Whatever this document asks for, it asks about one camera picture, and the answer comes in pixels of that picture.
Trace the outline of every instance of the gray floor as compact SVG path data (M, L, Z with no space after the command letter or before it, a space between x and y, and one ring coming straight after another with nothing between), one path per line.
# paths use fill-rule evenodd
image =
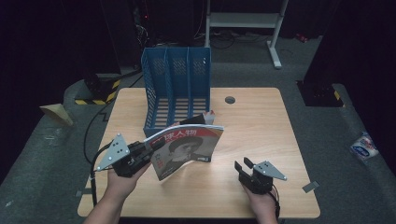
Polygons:
M364 125L348 99L334 84L344 107L307 107L296 80L305 72L319 39L301 43L280 38L276 44L282 69L274 69L264 42L234 43L212 48L212 87L276 87L280 89L290 122L315 189L321 215L316 219L287 219L285 223L396 223L396 179L381 155L362 165L348 152ZM128 88L140 77L125 78ZM84 134L91 158L99 147L112 105L91 120L101 105L75 105L82 81L70 86L63 103L75 124L65 128L47 116L37 123L25 149L0 188L0 223L81 223L77 214L89 174L83 156ZM143 78L134 87L144 87ZM177 223L180 220L130 219L129 223ZM254 220L183 220L183 223L255 223Z

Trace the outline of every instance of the silver metal plate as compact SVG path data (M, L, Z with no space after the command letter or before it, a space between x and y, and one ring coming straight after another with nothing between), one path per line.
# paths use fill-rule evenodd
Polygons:
M96 170L102 171L129 154L129 148L122 134L118 133L108 147L106 155L102 158Z
M264 161L254 165L253 169L262 173L263 175L270 176L273 178L287 180L286 176L280 173L273 164L269 161Z

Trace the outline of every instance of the dark background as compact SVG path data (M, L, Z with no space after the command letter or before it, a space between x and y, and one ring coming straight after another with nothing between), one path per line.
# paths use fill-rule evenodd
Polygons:
M40 105L62 103L64 91L71 84L99 73L117 74L120 67L128 63L120 60L120 55L131 55L131 52L120 52L118 47L122 40L112 36L129 33L125 27L123 32L108 27L108 11L103 8L108 6L108 1L73 2L8 0L0 5L0 74L5 112L1 116L2 181L43 116L38 108ZM166 32L171 31L169 38L182 36L183 40L178 41L189 44L193 36L188 34L196 33L205 1L162 1L161 13L169 15L166 18L155 18L159 15L155 11L158 13L159 9L158 6L150 7L152 1L127 2L140 7L139 19L142 25L147 25L152 38L169 35ZM261 12L260 8L277 11L278 2L268 0L265 5L259 0L248 3L243 0L213 1L212 8L217 11L236 8L242 12ZM396 83L395 9L390 0L344 0L338 6L339 2L290 1L280 36L294 38L299 33L317 38L325 35L306 81L346 85L368 132L395 172L392 144L396 133L393 117L396 114L393 88ZM175 11L178 4L183 7ZM152 20L149 20L151 17L145 20L146 12L153 16ZM160 19L188 22L161 30L158 26L156 29L155 23Z

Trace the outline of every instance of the yellow and black tape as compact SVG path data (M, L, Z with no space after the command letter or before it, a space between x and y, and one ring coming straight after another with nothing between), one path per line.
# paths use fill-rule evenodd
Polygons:
M104 97L102 99L95 99L94 97L92 97L92 99L75 99L75 102L77 105L106 105L106 104L109 104L116 97L117 88L119 87L119 85L120 85L120 80L115 81L113 83L111 91L108 93L107 97Z

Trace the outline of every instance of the black cable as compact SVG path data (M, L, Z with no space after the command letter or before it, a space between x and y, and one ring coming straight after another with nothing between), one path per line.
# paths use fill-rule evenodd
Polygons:
M108 149L108 147L110 146L111 142L107 145L105 145L104 147L102 147L101 149L99 149L99 151L96 152L95 156L93 157L92 163L91 163L91 171L90 171L90 179L91 179L91 193L92 193L92 202L93 202L93 206L96 206L98 204L98 200L96 197L96 180L95 180L95 162L98 159L99 155L105 151L106 149Z
M231 40L231 44L226 46L226 47L218 47L215 44L213 44L213 41L210 41L210 47L214 48L214 49L228 49L230 48L233 43L235 42L235 38L232 35L219 35L219 36L215 36L215 38L218 41L230 41Z
M293 51L289 50L289 49L281 49L280 52L287 52L289 55L293 55Z
M137 81L139 81L142 76L140 76L131 86L129 86L129 88L132 88L134 86L134 84L136 84ZM88 124L87 129L85 130L85 134L84 134L84 143L83 143L83 153L84 153L84 157L85 160L89 163L92 164L92 161L90 161L90 159L88 158L87 155L87 138L88 138L88 131L91 128L91 125L93 123L93 121L96 119L97 116L99 115L105 115L103 121L108 121L108 119L106 119L106 113L102 113L109 105L111 105L115 100L113 99L110 103L108 103L107 105L105 105L101 110L99 110L98 113L96 113L96 115L91 119L90 123Z
M251 39L251 40L238 40L238 38L236 38L235 42L236 43L244 43L244 44L259 43L259 42L267 40L270 36L268 35L264 39L260 39L260 37L262 37L262 35L257 35L254 39Z
M108 103L107 105L105 105L102 109L99 110L98 113L96 113L95 116L93 116L93 118L91 119L90 123L88 124L87 129L85 130L85 134L84 134L84 144L83 144L83 152L84 152L84 157L85 160L90 164L90 165L94 165L94 162L90 161L90 159L87 156L87 138L88 138L88 131L91 128L91 125L93 123L93 121L96 119L96 117L100 114L103 114L102 111L104 111L109 105L111 105L114 102L114 99Z
M274 187L274 190L275 190L275 192L276 192L276 196L274 196L274 194L271 193L271 191L269 191L268 194L269 194L269 195L271 196L271 198L274 199L274 201L275 201L275 207L276 207L275 215L276 215L276 219L278 219L278 218L279 218L279 213L280 213L279 193L278 193L277 188L275 187L275 185L273 185L273 187Z

